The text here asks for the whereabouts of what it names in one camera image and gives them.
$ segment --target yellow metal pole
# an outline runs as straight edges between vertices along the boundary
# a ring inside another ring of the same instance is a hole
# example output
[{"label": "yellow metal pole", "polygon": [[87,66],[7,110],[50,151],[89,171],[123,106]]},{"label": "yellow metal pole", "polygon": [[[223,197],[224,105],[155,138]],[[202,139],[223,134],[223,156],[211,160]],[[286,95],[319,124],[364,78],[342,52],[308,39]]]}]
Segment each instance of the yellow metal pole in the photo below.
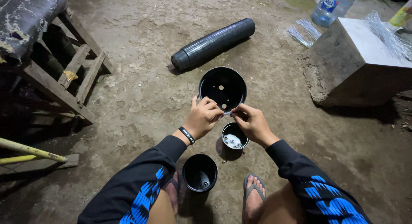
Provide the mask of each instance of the yellow metal pole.
[{"label": "yellow metal pole", "polygon": [[0,138],[0,147],[2,148],[7,148],[10,150],[14,151],[19,151],[19,152],[25,152],[25,153],[30,153],[35,156],[39,156],[41,158],[53,160],[53,161],[58,161],[58,162],[67,162],[67,158],[63,156],[59,156],[53,153],[49,153],[37,148],[32,148],[30,146],[24,145],[24,144],[19,144],[10,140],[6,140],[3,138]]},{"label": "yellow metal pole", "polygon": [[26,162],[32,161],[37,156],[35,155],[27,155],[27,156],[17,156],[17,157],[9,157],[9,158],[0,158],[0,165],[6,164],[14,164],[19,162]]}]

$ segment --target black long sleeve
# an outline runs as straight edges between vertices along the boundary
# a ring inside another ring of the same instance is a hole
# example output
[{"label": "black long sleeve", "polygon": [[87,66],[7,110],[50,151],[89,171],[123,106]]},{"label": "black long sleeve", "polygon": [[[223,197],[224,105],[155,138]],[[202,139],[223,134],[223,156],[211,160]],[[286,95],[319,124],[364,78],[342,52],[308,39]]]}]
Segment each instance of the black long sleeve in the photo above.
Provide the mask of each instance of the black long sleeve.
[{"label": "black long sleeve", "polygon": [[372,223],[348,192],[339,188],[315,163],[293,150],[286,141],[272,144],[266,152],[279,167],[279,176],[292,184],[308,223]]},{"label": "black long sleeve", "polygon": [[165,137],[116,173],[79,215],[79,224],[146,223],[159,190],[172,177],[186,150],[175,136]]}]

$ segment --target foot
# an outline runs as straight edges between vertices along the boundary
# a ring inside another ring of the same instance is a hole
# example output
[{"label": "foot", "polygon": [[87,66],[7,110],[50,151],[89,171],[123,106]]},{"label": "foot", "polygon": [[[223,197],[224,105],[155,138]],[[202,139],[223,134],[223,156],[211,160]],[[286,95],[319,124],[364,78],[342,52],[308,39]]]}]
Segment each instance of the foot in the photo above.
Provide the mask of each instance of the foot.
[{"label": "foot", "polygon": [[[266,197],[265,189],[262,187],[262,184],[260,184],[260,181],[257,179],[257,177],[250,175],[248,177],[248,183],[246,185],[246,190],[249,189],[249,187],[252,184],[257,185],[262,191],[263,195]],[[256,210],[261,206],[262,203],[263,203],[263,200],[260,197],[258,191],[256,191],[255,189],[252,190],[249,194],[249,197],[246,200],[246,206],[245,206],[245,212],[246,212],[246,216],[248,219],[253,218]]]},{"label": "foot", "polygon": [[[178,172],[176,171],[175,174],[173,175],[173,179],[175,181],[178,181]],[[178,213],[178,192],[175,188],[175,186],[173,185],[173,183],[169,183],[166,188],[164,189],[164,191],[169,195],[170,197],[170,201],[172,202],[172,208],[173,211],[175,213],[175,215]]]}]

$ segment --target black wristband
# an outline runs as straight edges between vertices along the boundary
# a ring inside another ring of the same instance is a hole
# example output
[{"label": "black wristband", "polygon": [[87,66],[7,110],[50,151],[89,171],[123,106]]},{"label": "black wristband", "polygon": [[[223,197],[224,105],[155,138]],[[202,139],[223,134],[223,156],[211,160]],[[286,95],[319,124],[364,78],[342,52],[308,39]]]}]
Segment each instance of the black wristband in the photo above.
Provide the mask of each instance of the black wristband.
[{"label": "black wristband", "polygon": [[180,127],[179,130],[189,139],[191,145],[194,144],[193,136],[184,127]]}]

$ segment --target silver wire bundle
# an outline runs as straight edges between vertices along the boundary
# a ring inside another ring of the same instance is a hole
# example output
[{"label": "silver wire bundle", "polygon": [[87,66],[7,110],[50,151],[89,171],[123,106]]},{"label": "silver wire bundle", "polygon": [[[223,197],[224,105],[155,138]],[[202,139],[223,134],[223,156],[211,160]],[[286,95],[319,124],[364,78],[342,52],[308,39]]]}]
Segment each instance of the silver wire bundle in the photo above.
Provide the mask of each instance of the silver wire bundle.
[{"label": "silver wire bundle", "polygon": [[412,44],[398,35],[390,32],[381,22],[381,16],[377,11],[372,11],[365,17],[365,24],[385,44],[387,53],[399,60],[412,60]]},{"label": "silver wire bundle", "polygon": [[312,24],[312,22],[305,19],[299,19],[296,24],[301,25],[306,33],[308,34],[310,40],[304,37],[295,27],[290,27],[287,30],[289,36],[291,36],[296,41],[302,43],[306,47],[311,47],[313,43],[322,35]]}]

